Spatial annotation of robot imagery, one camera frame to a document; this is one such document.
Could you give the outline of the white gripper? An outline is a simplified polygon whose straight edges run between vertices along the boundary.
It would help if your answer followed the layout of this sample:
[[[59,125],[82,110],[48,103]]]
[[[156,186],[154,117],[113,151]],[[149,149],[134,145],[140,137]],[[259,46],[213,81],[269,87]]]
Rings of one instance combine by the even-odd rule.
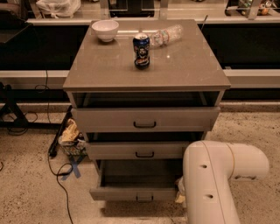
[[[184,179],[183,178],[179,178],[177,181],[177,186],[178,186],[178,191],[180,193],[177,194],[175,202],[179,203],[179,204],[183,204],[186,202],[186,193],[185,193],[185,186],[184,186]]]

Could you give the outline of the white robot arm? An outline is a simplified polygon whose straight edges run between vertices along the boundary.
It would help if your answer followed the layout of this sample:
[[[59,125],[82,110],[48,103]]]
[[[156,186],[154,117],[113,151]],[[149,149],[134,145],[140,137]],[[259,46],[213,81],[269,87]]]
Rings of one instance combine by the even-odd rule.
[[[266,155],[253,145],[197,141],[183,156],[179,191],[185,197],[188,224],[241,224],[228,181],[263,179]]]

